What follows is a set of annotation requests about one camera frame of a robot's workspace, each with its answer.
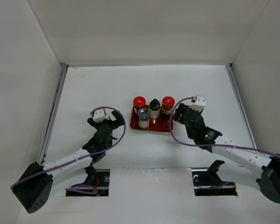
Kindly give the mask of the clear lid white shaker bottle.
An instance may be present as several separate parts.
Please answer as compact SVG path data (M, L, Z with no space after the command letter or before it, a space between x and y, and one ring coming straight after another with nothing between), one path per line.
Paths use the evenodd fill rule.
M141 108L138 111L138 125L141 129L147 129L149 127L150 111L147 108Z

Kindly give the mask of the black cap white bottle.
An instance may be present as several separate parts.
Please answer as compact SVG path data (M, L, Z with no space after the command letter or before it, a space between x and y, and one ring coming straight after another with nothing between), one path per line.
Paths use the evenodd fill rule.
M157 119L160 114L161 104L157 99L153 99L149 103L150 118Z

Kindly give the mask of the red lid chili sauce jar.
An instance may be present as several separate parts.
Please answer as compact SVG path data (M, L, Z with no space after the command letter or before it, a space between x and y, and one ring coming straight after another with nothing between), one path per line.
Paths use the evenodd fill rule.
M136 115L138 115L138 112L141 108L144 108L146 105L146 100L142 96L137 96L133 99L133 111Z

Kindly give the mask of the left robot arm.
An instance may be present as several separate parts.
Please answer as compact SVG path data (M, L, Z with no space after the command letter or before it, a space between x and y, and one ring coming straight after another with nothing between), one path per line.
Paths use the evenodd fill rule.
M84 146L51 163L31 163L18 182L10 187L27 213L38 211L59 191L77 191L77 187L82 183L91 186L95 182L96 170L93 165L122 140L113 137L113 131L121 126L126 128L121 112L112 108L111 114L115 118L112 120L106 116L104 110L104 107L98 107L91 112L87 122L96 132Z

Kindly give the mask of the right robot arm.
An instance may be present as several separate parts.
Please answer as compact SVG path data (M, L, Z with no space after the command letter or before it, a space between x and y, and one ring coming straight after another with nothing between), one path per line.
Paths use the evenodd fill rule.
M226 138L221 132L205 125L202 111L205 103L192 98L192 105L179 101L173 108L170 121L185 126L191 146L225 157L251 172L251 175L229 172L231 182L259 190L270 201L280 204L280 154L261 149L243 147Z

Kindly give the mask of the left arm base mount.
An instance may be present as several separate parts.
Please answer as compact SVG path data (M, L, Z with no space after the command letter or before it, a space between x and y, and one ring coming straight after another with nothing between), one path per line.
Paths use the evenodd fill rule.
M72 190L66 190L67 197L103 197L109 196L110 169L90 167L83 183L76 184Z

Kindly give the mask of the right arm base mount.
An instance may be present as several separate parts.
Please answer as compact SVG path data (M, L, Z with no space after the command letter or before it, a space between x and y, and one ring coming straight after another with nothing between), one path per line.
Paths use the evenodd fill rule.
M224 161L216 160L208 168L193 168L192 180L195 196L237 196L234 182L222 181L217 172Z

